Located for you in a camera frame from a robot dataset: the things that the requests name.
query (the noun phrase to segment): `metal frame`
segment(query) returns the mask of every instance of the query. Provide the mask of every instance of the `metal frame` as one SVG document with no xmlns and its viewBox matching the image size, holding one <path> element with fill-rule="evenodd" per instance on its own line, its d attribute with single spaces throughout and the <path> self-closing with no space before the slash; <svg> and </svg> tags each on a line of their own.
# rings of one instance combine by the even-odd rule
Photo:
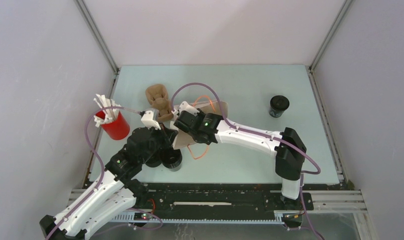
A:
<svg viewBox="0 0 404 240">
<path fill-rule="evenodd" d="M 119 76 L 119 67 L 115 63 L 115 60 L 110 53 L 96 23 L 94 22 L 93 17 L 90 14 L 90 11 L 85 4 L 84 0 L 75 0 L 76 5 L 80 12 L 82 13 L 82 16 L 84 20 L 86 21 L 89 29 L 91 30 L 96 42 L 100 46 L 100 49 L 102 50 L 103 54 L 105 55 L 106 59 L 108 60 L 109 65 L 111 66 L 113 72 L 116 74 L 112 88 L 110 90 L 109 95 L 111 96 L 113 94 L 113 91 L 115 90 L 115 85 L 116 85 L 116 80 Z M 329 147 L 330 150 L 332 151 L 333 154 L 333 159 L 334 163 L 336 166 L 336 171 L 339 176 L 340 180 L 340 186 L 337 186 L 339 190 L 304 190 L 306 193 L 310 193 L 312 195 L 312 201 L 314 205 L 314 210 L 308 211 L 309 213 L 313 214 L 327 214 L 327 213 L 352 213 L 357 227 L 358 227 L 358 233 L 360 235 L 361 240 L 374 240 L 376 239 L 376 235 L 374 232 L 374 227 L 371 224 L 371 220 L 368 215 L 367 207 L 365 205 L 363 196 L 361 191 L 359 190 L 344 190 L 344 189 L 349 189 L 351 186 L 348 185 L 349 183 L 349 178 L 348 178 L 348 171 L 347 168 L 344 164 L 344 162 L 341 160 L 339 150 L 337 147 L 337 144 L 335 143 L 334 136 L 332 134 L 332 128 L 330 127 L 330 123 L 327 117 L 327 111 L 326 107 L 324 106 L 324 101 L 322 100 L 322 95 L 321 91 L 319 89 L 319 86 L 316 83 L 315 80 L 315 69 L 318 66 L 318 63 L 320 62 L 325 50 L 327 49 L 331 39 L 335 35 L 337 29 L 339 28 L 342 20 L 346 16 L 348 10 L 350 9 L 352 3 L 354 0 L 345 0 L 344 4 L 342 5 L 338 15 L 336 16 L 336 19 L 334 20 L 326 38 L 324 39 L 321 47 L 319 48 L 312 64 L 307 67 L 307 74 L 309 76 L 309 80 L 311 82 L 312 90 L 318 105 L 319 112 L 321 114 L 321 120 L 323 122 L 323 126 L 326 132 L 326 136 L 328 138 L 329 142 Z M 100 139 L 100 133 L 96 137 L 97 141 L 95 142 L 95 145 L 97 146 L 97 143 Z M 84 192 L 84 189 L 73 189 L 71 192 L 71 196 L 68 202 L 68 205 L 72 203 L 79 195 Z M 206 220 L 206 221 L 200 221 L 196 220 L 194 221 L 195 223 L 233 223 L 233 224 L 280 224 L 281 223 L 281 217 L 283 214 L 285 214 L 286 211 L 274 211 L 275 214 L 275 220 L 272 221 L 265 221 L 265 220 L 260 220 L 260 221 L 220 221 L 220 220 Z M 116 216 L 112 222 L 116 223 L 127 223 L 133 218 L 134 213 L 130 212 L 123 212 Z M 188 223 L 188 220 L 182 220 L 182 219 L 165 219 L 166 223 L 182 223 L 186 222 Z"/>
</svg>

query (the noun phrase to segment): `gray floor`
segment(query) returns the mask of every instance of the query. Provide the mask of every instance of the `gray floor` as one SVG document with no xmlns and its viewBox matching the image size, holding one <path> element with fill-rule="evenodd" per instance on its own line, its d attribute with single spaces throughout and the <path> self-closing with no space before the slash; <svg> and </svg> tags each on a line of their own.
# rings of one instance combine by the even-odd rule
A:
<svg viewBox="0 0 404 240">
<path fill-rule="evenodd" d="M 326 240 L 359 240 L 351 214 L 312 214 L 310 218 Z M 117 223 L 108 223 L 106 230 Z M 114 229 L 91 240 L 315 240 L 308 230 L 290 231 L 280 225 L 255 224 L 165 224 L 155 231 Z"/>
</svg>

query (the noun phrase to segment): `orange string handle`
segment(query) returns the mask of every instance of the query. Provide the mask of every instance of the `orange string handle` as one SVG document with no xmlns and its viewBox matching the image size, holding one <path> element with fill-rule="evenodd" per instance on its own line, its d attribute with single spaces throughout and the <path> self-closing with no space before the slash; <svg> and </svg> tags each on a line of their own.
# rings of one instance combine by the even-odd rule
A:
<svg viewBox="0 0 404 240">
<path fill-rule="evenodd" d="M 198 97 L 198 98 L 196 99 L 196 101 L 194 101 L 194 103 L 193 103 L 193 107 L 194 107 L 194 106 L 196 106 L 197 101 L 199 101 L 201 98 L 207 98 L 207 99 L 209 100 L 209 102 L 211 103 L 211 107 L 212 107 L 212 109 L 214 110 L 214 112 L 216 112 L 216 110 L 215 110 L 215 107 L 214 107 L 214 104 L 213 104 L 212 100 L 211 100 L 211 99 L 210 99 L 210 97 L 209 97 L 209 96 L 207 96 L 207 95 L 202 95 L 202 96 Z"/>
<path fill-rule="evenodd" d="M 193 159 L 194 159 L 194 160 L 198 160 L 198 159 L 203 158 L 204 155 L 206 155 L 206 153 L 207 153 L 208 150 L 209 150 L 209 145 L 206 145 L 205 152 L 204 152 L 202 155 L 198 156 L 198 157 L 195 157 L 195 156 L 194 156 L 193 152 L 192 152 L 191 149 L 190 149 L 190 145 L 187 145 L 187 148 L 189 149 L 189 152 L 190 152 L 191 156 L 193 157 Z"/>
</svg>

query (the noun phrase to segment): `table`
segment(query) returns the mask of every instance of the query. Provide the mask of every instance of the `table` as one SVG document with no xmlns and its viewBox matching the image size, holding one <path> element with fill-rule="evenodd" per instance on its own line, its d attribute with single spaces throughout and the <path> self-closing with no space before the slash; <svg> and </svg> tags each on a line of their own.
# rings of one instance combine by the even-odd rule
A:
<svg viewBox="0 0 404 240">
<path fill-rule="evenodd" d="M 176 65 L 176 66 L 123 66 L 113 93 L 116 103 L 136 110 L 150 107 L 145 96 L 147 87 L 164 84 L 170 97 L 182 85 L 200 82 L 212 87 L 221 101 L 228 103 L 229 119 L 251 127 L 283 131 L 293 128 L 307 147 L 307 154 L 321 167 L 319 175 L 306 175 L 305 183 L 338 184 L 336 168 L 323 128 L 317 103 L 304 65 Z M 174 104 L 193 102 L 210 92 L 201 86 L 181 91 Z M 284 95 L 290 107 L 280 118 L 269 116 L 269 101 L 275 95 Z M 122 111 L 131 127 L 143 127 L 140 117 Z M 102 133 L 97 146 L 106 164 L 126 143 L 126 138 L 112 140 Z M 195 155 L 202 154 L 205 145 L 191 146 Z M 232 144 L 211 144 L 208 153 L 194 160 L 188 149 L 182 149 L 183 162 L 179 171 L 172 172 L 160 165 L 143 166 L 136 178 L 148 183 L 236 183 L 277 184 L 275 163 L 266 154 Z M 100 174 L 97 160 L 93 160 L 89 177 L 94 181 Z M 314 171 L 307 160 L 304 170 Z"/>
</svg>

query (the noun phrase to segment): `brown stuffed toy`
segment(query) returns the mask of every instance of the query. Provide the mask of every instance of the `brown stuffed toy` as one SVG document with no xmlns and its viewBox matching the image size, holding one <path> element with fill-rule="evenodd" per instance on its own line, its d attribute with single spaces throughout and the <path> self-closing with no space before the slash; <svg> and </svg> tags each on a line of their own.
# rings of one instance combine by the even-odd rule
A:
<svg viewBox="0 0 404 240">
<path fill-rule="evenodd" d="M 159 110 L 158 122 L 163 123 L 172 119 L 172 109 L 164 85 L 155 84 L 148 87 L 146 97 L 152 108 Z"/>
</svg>

